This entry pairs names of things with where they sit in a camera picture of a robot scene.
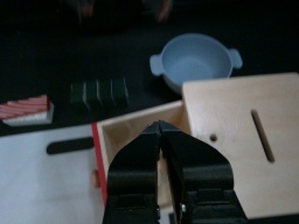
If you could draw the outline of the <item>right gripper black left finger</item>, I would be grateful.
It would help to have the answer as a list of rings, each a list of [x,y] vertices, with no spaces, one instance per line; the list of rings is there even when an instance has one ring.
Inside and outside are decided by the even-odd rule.
[[[159,224],[159,122],[122,148],[109,167],[103,224]]]

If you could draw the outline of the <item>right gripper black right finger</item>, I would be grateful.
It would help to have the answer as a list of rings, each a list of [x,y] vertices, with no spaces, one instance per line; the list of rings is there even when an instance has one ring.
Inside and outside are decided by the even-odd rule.
[[[230,161],[169,122],[159,126],[178,224],[249,224]]]

